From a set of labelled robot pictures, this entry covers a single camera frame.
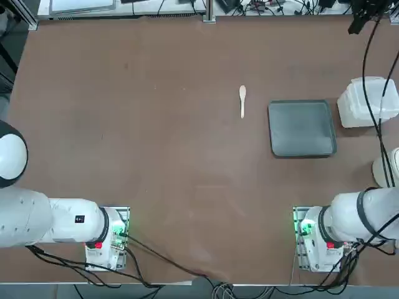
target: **white cup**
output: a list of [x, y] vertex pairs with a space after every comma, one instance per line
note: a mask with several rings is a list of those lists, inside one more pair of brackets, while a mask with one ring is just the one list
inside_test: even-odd
[[[395, 182], [395, 186], [398, 187], [399, 186], [399, 148], [395, 148], [393, 151], [388, 153], [388, 160], [389, 160], [389, 163], [391, 164], [393, 180]], [[390, 186], [392, 187], [391, 176], [389, 173], [387, 161], [385, 161], [385, 169], [387, 170], [388, 180], [389, 180]], [[382, 167], [381, 156], [378, 157], [373, 162], [372, 170], [373, 170], [374, 180], [377, 182], [377, 184], [380, 187], [386, 188], [387, 181], [385, 179], [384, 170]]]

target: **white robotic arm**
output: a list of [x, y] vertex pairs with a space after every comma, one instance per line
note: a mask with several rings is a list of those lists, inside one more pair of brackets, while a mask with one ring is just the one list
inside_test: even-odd
[[[399, 187], [342, 193], [331, 206], [311, 207], [300, 223], [310, 270], [331, 271], [344, 254], [345, 242], [366, 242], [398, 213]], [[372, 243], [398, 239], [399, 220], [396, 220]]]
[[87, 262], [115, 270], [125, 243], [119, 233], [127, 229], [118, 211], [11, 186], [25, 171], [27, 157], [20, 132], [0, 121], [0, 248], [84, 242]]

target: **gray tray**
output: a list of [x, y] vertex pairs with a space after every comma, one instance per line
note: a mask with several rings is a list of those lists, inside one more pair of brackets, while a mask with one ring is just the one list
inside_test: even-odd
[[325, 100], [272, 101], [269, 127], [276, 156], [330, 156], [337, 151], [331, 110]]

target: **floor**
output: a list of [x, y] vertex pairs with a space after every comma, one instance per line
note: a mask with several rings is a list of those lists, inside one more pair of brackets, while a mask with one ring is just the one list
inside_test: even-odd
[[[123, 285], [121, 288], [112, 290], [107, 288], [98, 288], [89, 285], [78, 285], [79, 292], [84, 299], [139, 299], [150, 293], [142, 285]], [[285, 292], [303, 292], [299, 287], [281, 287]], [[254, 298], [260, 294], [263, 287], [237, 287], [236, 295], [242, 299]], [[399, 288], [377, 288], [377, 287], [348, 287], [346, 291], [334, 298], [341, 299], [372, 299], [398, 298]], [[0, 285], [0, 294], [2, 299], [80, 299], [73, 285]], [[272, 299], [283, 299], [290, 296], [274, 292]], [[330, 298], [327, 293], [312, 293], [299, 295], [296, 298]], [[202, 299], [211, 298], [211, 288], [209, 284], [200, 279], [195, 280], [192, 286], [167, 286], [155, 299]]]

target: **tabletop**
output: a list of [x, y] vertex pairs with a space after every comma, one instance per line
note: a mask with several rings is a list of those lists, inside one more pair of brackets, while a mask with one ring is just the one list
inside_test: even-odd
[[[29, 148], [17, 185], [49, 197], [128, 205], [131, 234], [212, 278], [288, 284], [292, 207], [326, 205], [338, 193], [375, 185], [375, 132], [345, 130], [337, 114], [337, 98], [361, 76], [372, 26], [350, 36], [351, 18], [41, 22], [29, 33], [9, 110]], [[398, 28], [382, 22], [367, 75], [387, 76], [398, 47]], [[240, 85], [247, 88], [243, 119]], [[295, 99], [330, 103], [335, 155], [272, 154], [267, 106]], [[384, 127], [388, 150], [398, 146], [398, 129], [397, 119]], [[82, 244], [44, 247], [84, 260]], [[132, 249], [149, 281], [192, 278]], [[1, 253], [2, 282], [82, 281], [24, 248]], [[351, 283], [398, 285], [398, 267], [396, 257], [366, 250]], [[126, 272], [134, 273], [133, 262]], [[322, 277], [295, 270], [293, 283]]]

